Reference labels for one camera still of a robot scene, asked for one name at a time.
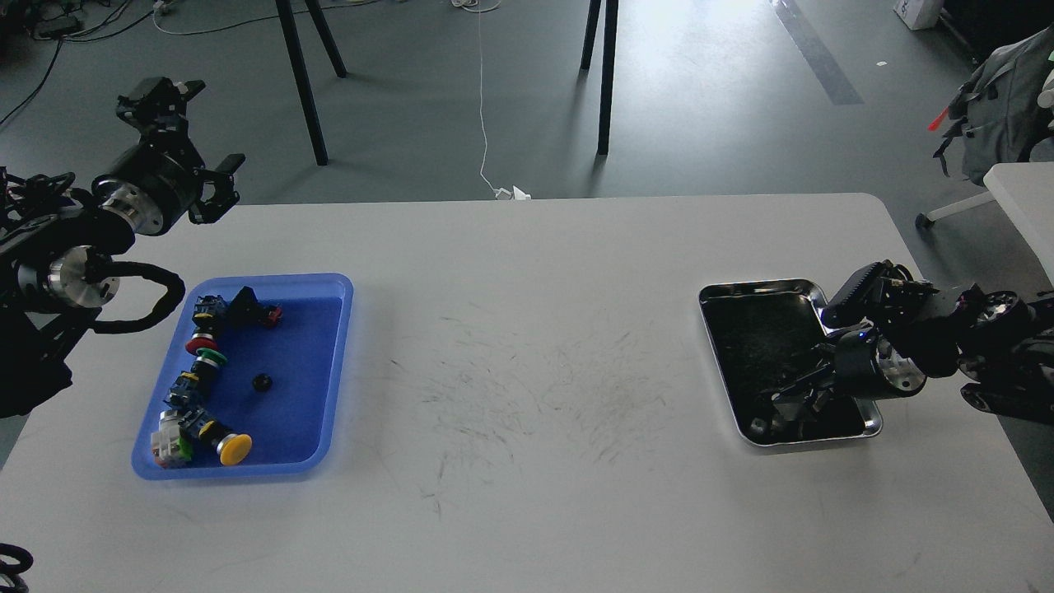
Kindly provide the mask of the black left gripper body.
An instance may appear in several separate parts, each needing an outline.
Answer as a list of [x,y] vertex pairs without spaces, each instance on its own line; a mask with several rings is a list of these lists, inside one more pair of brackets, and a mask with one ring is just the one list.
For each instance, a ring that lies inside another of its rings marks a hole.
[[161,236],[199,199],[203,181],[195,172],[203,167],[194,147],[163,150],[139,142],[93,179],[91,194],[133,232]]

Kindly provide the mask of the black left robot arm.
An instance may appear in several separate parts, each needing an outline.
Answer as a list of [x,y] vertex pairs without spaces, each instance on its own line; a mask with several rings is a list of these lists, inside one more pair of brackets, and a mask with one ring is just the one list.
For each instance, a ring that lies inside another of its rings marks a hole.
[[2,416],[25,416],[72,384],[69,353],[86,333],[141,333],[184,299],[165,268],[121,260],[137,236],[182,217],[213,224],[240,201],[233,153],[208,169],[187,108],[203,80],[149,77],[118,98],[136,145],[76,187],[74,173],[2,173]]

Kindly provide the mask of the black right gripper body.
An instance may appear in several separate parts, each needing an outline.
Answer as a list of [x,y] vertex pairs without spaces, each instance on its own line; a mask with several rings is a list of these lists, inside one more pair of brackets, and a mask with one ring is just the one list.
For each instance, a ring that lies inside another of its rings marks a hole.
[[922,391],[928,378],[876,328],[841,335],[833,350],[833,393],[857,400],[892,400]]

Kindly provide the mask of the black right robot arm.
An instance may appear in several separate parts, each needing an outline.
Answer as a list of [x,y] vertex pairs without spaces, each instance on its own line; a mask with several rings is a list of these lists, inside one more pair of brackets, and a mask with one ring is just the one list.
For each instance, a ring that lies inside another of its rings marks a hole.
[[814,420],[835,400],[917,395],[929,379],[964,375],[968,406],[1052,424],[1052,300],[970,286],[856,275],[821,314],[819,360],[762,395],[787,421]]

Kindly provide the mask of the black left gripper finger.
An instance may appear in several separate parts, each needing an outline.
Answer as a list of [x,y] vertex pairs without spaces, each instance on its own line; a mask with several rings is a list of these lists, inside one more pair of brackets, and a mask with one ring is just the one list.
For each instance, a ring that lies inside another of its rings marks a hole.
[[226,155],[218,169],[193,169],[193,177],[201,189],[189,205],[188,215],[192,224],[214,224],[240,202],[240,193],[235,187],[235,173],[245,161],[245,154],[232,153]]
[[203,80],[148,77],[126,96],[118,97],[115,113],[144,142],[177,145],[189,141],[188,103],[204,88]]

